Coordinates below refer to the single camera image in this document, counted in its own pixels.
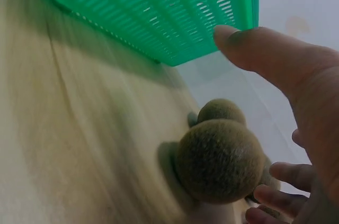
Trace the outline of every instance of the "brown fuzzy ball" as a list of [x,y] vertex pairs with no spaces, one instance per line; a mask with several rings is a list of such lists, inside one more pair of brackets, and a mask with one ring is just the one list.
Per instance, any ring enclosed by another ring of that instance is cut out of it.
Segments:
[[199,112],[198,123],[211,119],[229,119],[246,125],[240,108],[232,101],[218,98],[208,102]]
[[231,203],[257,186],[264,154],[245,126],[225,119],[194,126],[180,141],[176,171],[186,190],[208,203]]
[[[265,155],[265,164],[264,164],[264,171],[260,178],[258,185],[265,184],[273,189],[280,190],[281,182],[270,175],[270,167],[272,165],[271,160],[268,156]],[[247,196],[248,199],[252,200],[255,203],[260,203],[253,195],[253,192]]]

